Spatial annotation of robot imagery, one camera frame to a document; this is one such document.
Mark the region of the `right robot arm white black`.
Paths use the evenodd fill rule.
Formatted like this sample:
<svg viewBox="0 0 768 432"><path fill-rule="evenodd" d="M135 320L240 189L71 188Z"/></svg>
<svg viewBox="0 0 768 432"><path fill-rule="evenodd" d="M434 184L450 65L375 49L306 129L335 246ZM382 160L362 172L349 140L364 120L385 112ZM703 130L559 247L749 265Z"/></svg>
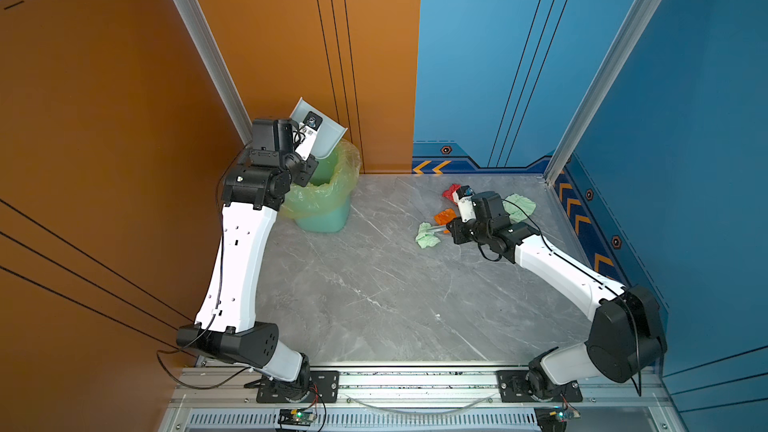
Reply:
<svg viewBox="0 0 768 432"><path fill-rule="evenodd" d="M453 194L458 217L446 226L455 244L474 243L483 258L507 260L538 276L569 299L590 323L587 339L553 348L528 365L526 384L540 401L562 397L582 379L604 377L642 389L641 372L668 350L660 305L637 285L626 287L557 248L527 217L513 221L509 201L469 186Z"/></svg>

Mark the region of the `grey-blue dustpan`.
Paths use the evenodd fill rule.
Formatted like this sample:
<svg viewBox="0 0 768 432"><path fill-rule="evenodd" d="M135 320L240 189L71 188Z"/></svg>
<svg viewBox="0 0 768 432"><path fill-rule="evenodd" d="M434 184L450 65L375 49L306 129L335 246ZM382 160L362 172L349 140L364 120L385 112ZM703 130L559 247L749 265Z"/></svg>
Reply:
<svg viewBox="0 0 768 432"><path fill-rule="evenodd" d="M298 124L298 130L299 124L303 121L309 111L314 111L323 118L323 124L319 130L319 137L314 145L312 156L318 160L326 159L331 155L346 134L347 128L341 126L329 116L326 116L317 108L311 106L303 98L300 98L290 115L290 119Z"/></svg>

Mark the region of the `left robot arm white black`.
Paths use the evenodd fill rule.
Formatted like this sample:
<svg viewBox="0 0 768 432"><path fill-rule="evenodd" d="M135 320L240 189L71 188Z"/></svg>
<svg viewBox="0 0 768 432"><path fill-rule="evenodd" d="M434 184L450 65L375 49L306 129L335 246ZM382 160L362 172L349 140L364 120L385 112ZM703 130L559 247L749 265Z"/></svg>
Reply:
<svg viewBox="0 0 768 432"><path fill-rule="evenodd" d="M285 197L305 186L324 119L257 119L251 142L222 178L220 244L208 292L193 323L178 330L181 351L252 368L291 401L310 390L308 358L280 341L274 323L256 319L256 290L266 243Z"/></svg>

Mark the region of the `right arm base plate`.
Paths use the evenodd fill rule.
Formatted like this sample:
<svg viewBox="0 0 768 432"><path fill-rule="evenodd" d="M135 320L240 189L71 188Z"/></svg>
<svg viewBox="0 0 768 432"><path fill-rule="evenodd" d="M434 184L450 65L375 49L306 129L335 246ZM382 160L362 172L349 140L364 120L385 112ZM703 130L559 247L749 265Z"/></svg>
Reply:
<svg viewBox="0 0 768 432"><path fill-rule="evenodd" d="M538 371L499 370L496 372L497 387L504 403L583 401L577 381L556 385Z"/></svg>

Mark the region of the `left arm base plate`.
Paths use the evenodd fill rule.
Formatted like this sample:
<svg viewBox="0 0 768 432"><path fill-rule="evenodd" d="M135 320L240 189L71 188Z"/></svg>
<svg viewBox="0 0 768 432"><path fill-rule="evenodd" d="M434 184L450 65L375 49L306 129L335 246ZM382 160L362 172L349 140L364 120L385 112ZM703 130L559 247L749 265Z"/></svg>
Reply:
<svg viewBox="0 0 768 432"><path fill-rule="evenodd" d="M301 373L294 382L267 379L259 388L256 400L262 404L309 404L319 394L318 401L333 404L339 392L340 372L337 370L314 370Z"/></svg>

